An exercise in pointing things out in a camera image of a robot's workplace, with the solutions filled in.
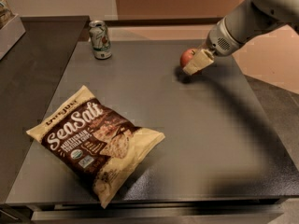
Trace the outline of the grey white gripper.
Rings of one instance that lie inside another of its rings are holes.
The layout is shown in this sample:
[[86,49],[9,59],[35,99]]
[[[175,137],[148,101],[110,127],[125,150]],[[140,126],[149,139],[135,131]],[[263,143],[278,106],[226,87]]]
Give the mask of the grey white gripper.
[[[244,45],[244,31],[233,20],[225,17],[212,27],[207,35],[206,44],[216,56],[229,56]],[[208,49],[197,49],[194,56],[182,68],[192,76],[214,63],[214,56]]]

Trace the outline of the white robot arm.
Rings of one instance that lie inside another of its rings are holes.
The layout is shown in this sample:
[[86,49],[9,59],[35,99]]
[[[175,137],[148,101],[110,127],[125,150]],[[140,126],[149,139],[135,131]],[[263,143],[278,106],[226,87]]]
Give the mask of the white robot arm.
[[299,33],[299,0],[244,0],[212,27],[202,45],[181,55],[180,66],[192,76],[213,64],[216,56],[229,56],[252,38],[284,25]]

